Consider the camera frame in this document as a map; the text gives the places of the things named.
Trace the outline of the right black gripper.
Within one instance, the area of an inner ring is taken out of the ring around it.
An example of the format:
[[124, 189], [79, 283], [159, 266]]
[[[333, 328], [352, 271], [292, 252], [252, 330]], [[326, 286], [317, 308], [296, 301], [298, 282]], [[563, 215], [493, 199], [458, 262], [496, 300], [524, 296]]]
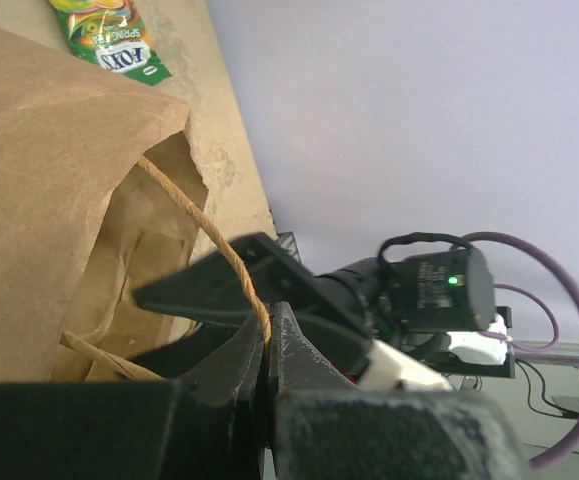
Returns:
[[[313, 277], [298, 260], [262, 232], [238, 237], [230, 246], [243, 261], [255, 293], [264, 304], [289, 303], [298, 313], [302, 334], [335, 368], [344, 375], [364, 373], [373, 341], [311, 315], [317, 310]], [[363, 334], [387, 343], [393, 339], [392, 305], [385, 293], [383, 272], [374, 257], [318, 275], [315, 281]], [[190, 336], [130, 359], [158, 375], [190, 371], [233, 337], [237, 328], [228, 326], [241, 325], [253, 313], [235, 270], [218, 251], [135, 289], [133, 299], [146, 311], [208, 323], [200, 324]]]

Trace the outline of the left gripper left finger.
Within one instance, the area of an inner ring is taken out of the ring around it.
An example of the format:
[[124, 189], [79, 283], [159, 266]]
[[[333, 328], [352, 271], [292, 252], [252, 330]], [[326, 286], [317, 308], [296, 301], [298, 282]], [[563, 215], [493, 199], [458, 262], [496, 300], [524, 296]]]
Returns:
[[248, 320], [165, 349], [164, 381], [0, 383], [0, 479], [257, 479], [263, 345]]

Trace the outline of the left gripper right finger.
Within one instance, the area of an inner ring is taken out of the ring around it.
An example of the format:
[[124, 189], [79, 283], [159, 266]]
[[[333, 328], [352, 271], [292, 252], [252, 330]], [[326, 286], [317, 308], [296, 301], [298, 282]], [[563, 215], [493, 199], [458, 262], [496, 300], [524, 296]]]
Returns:
[[526, 479], [499, 405], [480, 392], [363, 391], [275, 304], [269, 366], [280, 479]]

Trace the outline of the brown paper bag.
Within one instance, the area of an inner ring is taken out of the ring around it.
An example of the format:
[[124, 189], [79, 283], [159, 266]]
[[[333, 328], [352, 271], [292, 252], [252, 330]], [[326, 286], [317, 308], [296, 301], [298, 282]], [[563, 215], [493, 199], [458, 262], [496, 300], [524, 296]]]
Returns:
[[130, 289], [213, 245], [140, 158], [223, 236], [274, 230], [207, 14], [148, 16], [174, 70], [156, 87], [66, 53], [46, 24], [0, 28], [0, 382], [107, 377], [66, 330], [119, 355], [164, 339], [170, 318]]

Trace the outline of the green Fox's candy bag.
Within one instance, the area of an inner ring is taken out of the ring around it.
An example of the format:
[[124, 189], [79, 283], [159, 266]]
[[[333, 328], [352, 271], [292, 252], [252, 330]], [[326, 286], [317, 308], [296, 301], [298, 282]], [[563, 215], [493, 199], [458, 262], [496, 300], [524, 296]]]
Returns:
[[50, 0], [49, 4], [76, 57], [150, 86], [172, 77], [133, 1]]

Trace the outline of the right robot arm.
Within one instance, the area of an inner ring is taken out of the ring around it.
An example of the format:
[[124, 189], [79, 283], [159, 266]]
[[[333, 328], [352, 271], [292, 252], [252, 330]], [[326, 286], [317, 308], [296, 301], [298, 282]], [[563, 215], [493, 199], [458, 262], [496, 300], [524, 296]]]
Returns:
[[494, 304], [481, 251], [456, 245], [395, 263], [369, 257], [314, 275], [264, 233], [231, 242], [266, 304], [286, 302], [307, 339], [354, 379], [361, 356], [381, 340], [444, 374], [511, 378], [514, 356], [494, 334], [511, 325]]

